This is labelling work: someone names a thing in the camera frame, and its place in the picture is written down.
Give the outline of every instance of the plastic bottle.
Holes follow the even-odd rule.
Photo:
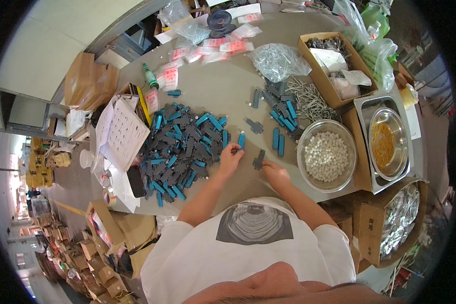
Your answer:
[[[143,69],[145,70],[145,78],[147,82],[149,83],[150,88],[159,88],[159,83],[157,82],[156,76],[154,73],[147,68],[147,65],[144,63],[143,64]]]
[[[380,34],[380,26],[382,26],[382,24],[375,21],[374,24],[368,27],[367,32],[370,34],[371,39],[376,40],[378,38],[378,35]]]

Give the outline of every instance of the black fan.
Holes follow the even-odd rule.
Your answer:
[[[212,30],[212,38],[221,38],[236,30],[236,25],[231,24],[231,14],[219,10],[207,17],[207,26]]]

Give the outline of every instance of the glue bottle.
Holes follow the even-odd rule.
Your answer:
[[[149,83],[150,88],[159,88],[159,82],[157,82],[156,76],[154,73],[147,68],[147,65],[144,63],[143,64],[143,69],[145,70],[145,78],[147,82]]]

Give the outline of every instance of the workbench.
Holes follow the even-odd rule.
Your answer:
[[[264,14],[263,17],[263,20],[251,23],[263,30],[261,34],[249,39],[255,47],[267,43],[283,43],[297,47],[298,38],[302,34],[333,32],[343,25],[338,16],[317,13],[274,13]],[[169,53],[173,51],[176,40],[159,46],[125,66],[120,71],[118,88],[120,89],[128,82],[132,82],[141,87],[143,92],[147,92],[148,85],[145,84],[142,64],[146,63],[149,69],[156,70],[158,67],[168,63]],[[309,76],[301,76],[300,79],[311,82]],[[177,87],[184,94],[179,98],[167,96],[164,91],[160,91],[158,94],[160,108],[164,107],[166,103],[175,101],[178,104],[190,106],[197,113],[209,111],[215,116],[228,116],[225,129],[231,133],[232,142],[238,140],[241,131],[246,134],[245,156],[240,161],[238,169],[231,180],[226,184],[213,215],[245,199],[277,196],[267,181],[264,180],[262,172],[255,170],[252,166],[252,162],[259,155],[260,149],[265,150],[265,160],[275,161],[285,167],[291,176],[292,183],[316,202],[354,192],[356,189],[353,180],[342,190],[330,194],[321,193],[310,187],[302,178],[297,166],[296,143],[287,135],[285,155],[283,157],[277,155],[277,151],[272,149],[272,131],[277,127],[277,122],[270,118],[271,107],[265,100],[260,101],[258,108],[252,108],[248,105],[249,102],[252,102],[254,90],[256,88],[264,88],[264,86],[265,80],[255,70],[250,58],[246,55],[238,54],[232,56],[230,61],[214,62],[204,66],[201,64],[201,60],[191,65],[185,63],[179,68]],[[394,86],[392,92],[397,97],[396,102],[402,102],[396,86]],[[263,133],[255,134],[250,131],[245,118],[260,122],[263,125]],[[414,166],[410,175],[424,177],[424,152],[421,140],[412,141]],[[92,150],[94,150],[95,144],[96,141],[92,139]],[[212,176],[218,168],[219,163],[211,166],[208,169],[209,175]],[[192,199],[206,182],[207,180],[205,179],[198,179],[189,189],[184,189],[185,201],[176,198],[173,203],[164,202],[164,207],[162,208],[158,207],[155,195],[149,200],[141,198],[140,207],[136,208],[135,213],[177,216],[184,204]],[[98,182],[94,182],[94,184],[94,187],[100,187]],[[112,209],[130,212],[118,200]]]

